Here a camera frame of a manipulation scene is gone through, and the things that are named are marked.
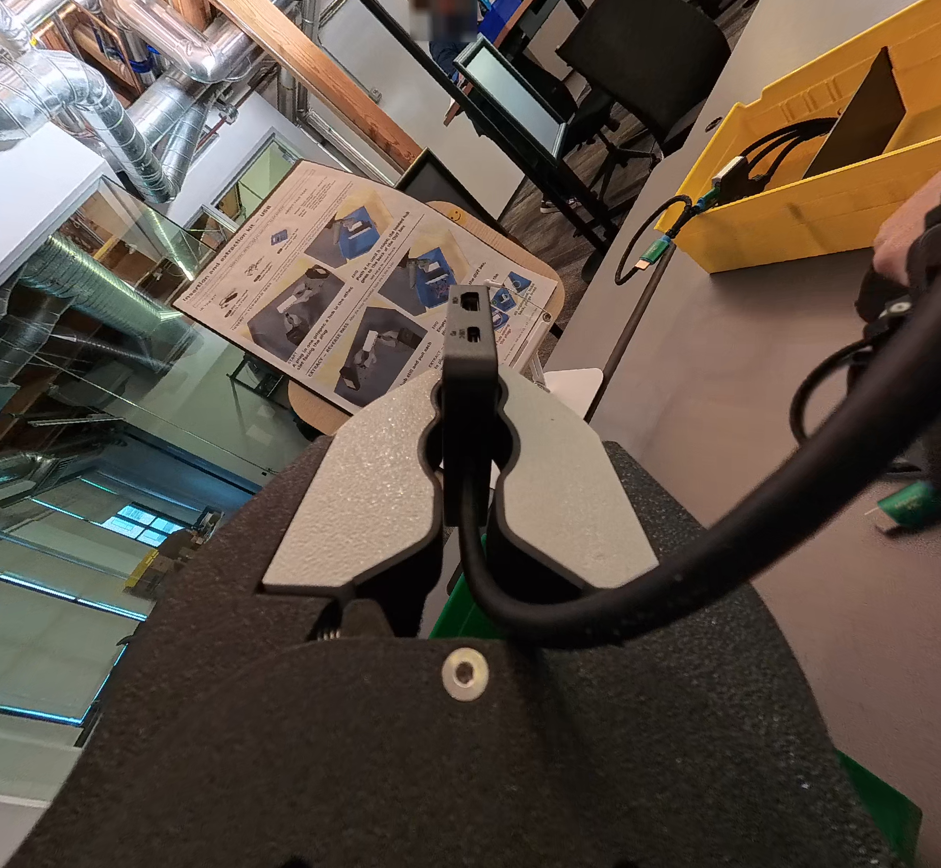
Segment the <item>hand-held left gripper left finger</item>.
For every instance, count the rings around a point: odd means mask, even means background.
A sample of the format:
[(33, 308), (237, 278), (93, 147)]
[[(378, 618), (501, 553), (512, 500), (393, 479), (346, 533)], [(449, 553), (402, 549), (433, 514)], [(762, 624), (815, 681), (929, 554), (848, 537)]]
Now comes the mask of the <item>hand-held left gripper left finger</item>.
[(427, 443), (439, 373), (422, 373), (336, 432), (263, 576), (265, 592), (351, 595), (443, 548), (442, 488)]

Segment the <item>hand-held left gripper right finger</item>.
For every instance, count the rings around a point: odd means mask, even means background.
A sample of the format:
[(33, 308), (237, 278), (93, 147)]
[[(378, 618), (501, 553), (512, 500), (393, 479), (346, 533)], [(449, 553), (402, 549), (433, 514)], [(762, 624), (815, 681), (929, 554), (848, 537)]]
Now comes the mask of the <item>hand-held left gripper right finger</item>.
[(494, 513), (500, 536), (579, 591), (613, 590), (658, 559), (598, 435), (511, 368), (499, 370), (508, 462)]

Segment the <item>yellow plastic bin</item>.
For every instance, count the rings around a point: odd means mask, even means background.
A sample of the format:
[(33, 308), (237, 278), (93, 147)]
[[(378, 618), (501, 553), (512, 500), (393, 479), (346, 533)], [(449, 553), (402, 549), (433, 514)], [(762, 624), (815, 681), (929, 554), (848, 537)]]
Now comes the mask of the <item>yellow plastic bin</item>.
[(860, 98), (861, 133), (898, 95), (901, 117), (882, 151), (811, 173), (821, 138), (794, 148), (763, 192), (718, 205), (684, 227), (677, 246), (709, 274), (871, 246), (878, 229), (940, 165), (940, 0), (919, 0), (736, 103), (677, 189), (693, 201), (760, 137), (840, 117)]

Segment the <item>green plastic bin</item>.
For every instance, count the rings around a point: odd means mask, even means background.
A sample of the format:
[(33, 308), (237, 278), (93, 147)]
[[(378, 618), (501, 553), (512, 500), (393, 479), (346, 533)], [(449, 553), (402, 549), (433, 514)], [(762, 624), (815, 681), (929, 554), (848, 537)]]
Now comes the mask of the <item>green plastic bin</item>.
[[(431, 628), (429, 639), (503, 638), (500, 630), (477, 606), (460, 571), (449, 582), (447, 592), (449, 597)], [(895, 855), (906, 866), (915, 866), (923, 817), (920, 807), (843, 751), (838, 750), (837, 755), (864, 808)]]

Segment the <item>braided hdmi cable green plugs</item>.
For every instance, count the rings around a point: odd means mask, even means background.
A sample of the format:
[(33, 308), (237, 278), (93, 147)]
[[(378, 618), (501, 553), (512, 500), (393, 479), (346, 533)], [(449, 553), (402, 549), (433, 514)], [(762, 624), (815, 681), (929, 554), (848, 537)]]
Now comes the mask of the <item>braided hdmi cable green plugs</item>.
[[(796, 389), (790, 404), (788, 421), (798, 446), (807, 439), (806, 408), (817, 388), (841, 368), (847, 368), (848, 391), (852, 390), (876, 356), (888, 342), (888, 334), (863, 338), (841, 347), (813, 368)], [(930, 476), (927, 467), (918, 468), (911, 462), (893, 462), (886, 475), (905, 478), (907, 482), (889, 496), (878, 500), (867, 516), (884, 534), (914, 533), (939, 524), (939, 476)]]

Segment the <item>black square hub lead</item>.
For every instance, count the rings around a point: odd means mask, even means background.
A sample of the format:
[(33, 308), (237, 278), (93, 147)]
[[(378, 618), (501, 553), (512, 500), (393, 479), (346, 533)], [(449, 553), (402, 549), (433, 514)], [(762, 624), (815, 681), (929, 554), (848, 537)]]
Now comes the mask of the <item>black square hub lead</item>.
[(471, 489), (458, 533), (479, 608), (512, 639), (558, 649), (618, 644), (709, 606), (816, 534), (939, 421), (939, 270), (910, 324), (817, 432), (722, 520), (629, 584), (581, 599), (521, 602), (491, 576)]

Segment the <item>thin braided cable green plugs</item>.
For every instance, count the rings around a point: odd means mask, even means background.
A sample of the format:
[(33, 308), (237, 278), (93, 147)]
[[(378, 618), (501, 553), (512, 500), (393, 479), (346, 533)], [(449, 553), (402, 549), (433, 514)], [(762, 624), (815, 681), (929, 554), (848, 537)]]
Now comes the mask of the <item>thin braided cable green plugs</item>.
[[(614, 283), (617, 287), (625, 285), (635, 274), (646, 271), (658, 263), (665, 254), (675, 246), (676, 238), (682, 228), (692, 219), (719, 206), (727, 195), (741, 179), (748, 177), (748, 160), (743, 154), (735, 156), (721, 170), (712, 177), (712, 186), (697, 201), (693, 201), (687, 194), (675, 194), (660, 204), (648, 216), (641, 227), (634, 233), (627, 244), (615, 271)], [(644, 233), (660, 221), (671, 208), (680, 206), (676, 220), (661, 231), (648, 247), (637, 257), (634, 257), (634, 248)]]

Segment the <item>person's right hand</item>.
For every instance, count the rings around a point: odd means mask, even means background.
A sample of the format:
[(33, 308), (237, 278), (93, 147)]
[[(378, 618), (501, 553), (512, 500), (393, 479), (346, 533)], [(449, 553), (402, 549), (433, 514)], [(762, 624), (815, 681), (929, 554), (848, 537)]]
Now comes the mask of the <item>person's right hand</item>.
[(873, 242), (873, 269), (877, 274), (909, 286), (908, 251), (924, 230), (926, 213), (939, 204), (939, 198), (937, 172), (884, 222)]

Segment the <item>dark bin divider panel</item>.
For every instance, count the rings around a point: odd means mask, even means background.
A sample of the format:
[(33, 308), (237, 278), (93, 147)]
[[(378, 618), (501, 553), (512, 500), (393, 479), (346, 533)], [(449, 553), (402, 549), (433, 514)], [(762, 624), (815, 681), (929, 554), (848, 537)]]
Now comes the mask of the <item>dark bin divider panel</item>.
[(885, 46), (806, 169), (804, 179), (882, 155), (905, 113), (892, 59)]

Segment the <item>instruction sheet on stand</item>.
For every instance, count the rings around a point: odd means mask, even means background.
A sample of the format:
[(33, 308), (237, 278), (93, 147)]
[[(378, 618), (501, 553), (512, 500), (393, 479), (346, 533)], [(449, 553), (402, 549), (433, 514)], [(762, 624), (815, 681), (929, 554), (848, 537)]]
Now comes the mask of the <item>instruction sheet on stand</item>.
[[(548, 335), (549, 327), (558, 319), (565, 303), (566, 290), (559, 274), (513, 239), (504, 236), (499, 229), (489, 227), (459, 206), (442, 201), (432, 201), (428, 203), (428, 206), (514, 263), (518, 263), (535, 274), (556, 281), (556, 288), (545, 307), (547, 319), (542, 321), (542, 325), (537, 327), (531, 335), (525, 348), (520, 351), (516, 364), (519, 366), (537, 357), (538, 349)], [(288, 384), (288, 399), (297, 417), (320, 434), (334, 436), (339, 427), (343, 426), (351, 416), (295, 381), (290, 381)]]

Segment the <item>printed instruction sheet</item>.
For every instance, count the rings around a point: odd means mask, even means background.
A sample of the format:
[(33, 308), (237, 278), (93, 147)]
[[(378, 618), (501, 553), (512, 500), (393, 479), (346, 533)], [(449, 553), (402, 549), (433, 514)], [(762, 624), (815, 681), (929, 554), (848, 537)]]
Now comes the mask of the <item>printed instruction sheet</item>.
[(302, 160), (173, 305), (354, 415), (441, 368), (455, 285), (488, 288), (500, 363), (525, 366), (555, 280), (428, 204)]

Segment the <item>silver ventilation duct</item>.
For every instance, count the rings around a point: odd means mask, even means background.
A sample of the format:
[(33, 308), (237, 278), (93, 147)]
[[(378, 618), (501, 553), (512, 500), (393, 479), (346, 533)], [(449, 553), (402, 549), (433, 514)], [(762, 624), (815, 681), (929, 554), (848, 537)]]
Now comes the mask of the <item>silver ventilation duct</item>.
[(101, 11), (117, 28), (135, 33), (188, 78), (212, 85), (248, 75), (254, 48), (229, 24), (220, 38), (194, 28), (163, 0), (99, 0)]
[(170, 202), (180, 176), (167, 170), (102, 74), (64, 51), (30, 51), (1, 71), (2, 141), (18, 143), (66, 110), (88, 124), (136, 191), (148, 202)]

